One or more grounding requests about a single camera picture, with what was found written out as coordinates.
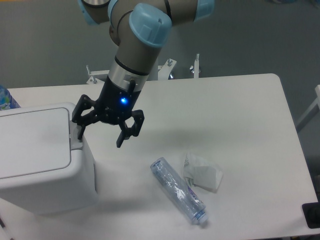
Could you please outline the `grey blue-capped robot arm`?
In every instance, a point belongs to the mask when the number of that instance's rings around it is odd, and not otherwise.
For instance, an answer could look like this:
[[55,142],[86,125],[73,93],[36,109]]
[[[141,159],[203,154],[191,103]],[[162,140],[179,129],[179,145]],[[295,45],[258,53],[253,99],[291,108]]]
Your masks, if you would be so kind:
[[79,8],[89,25],[109,23],[117,45],[113,64],[99,97],[82,95],[72,121],[77,138],[87,126],[102,122],[120,127],[116,141],[139,135],[145,116],[135,103],[173,26],[196,22],[213,13],[213,0],[80,0]]

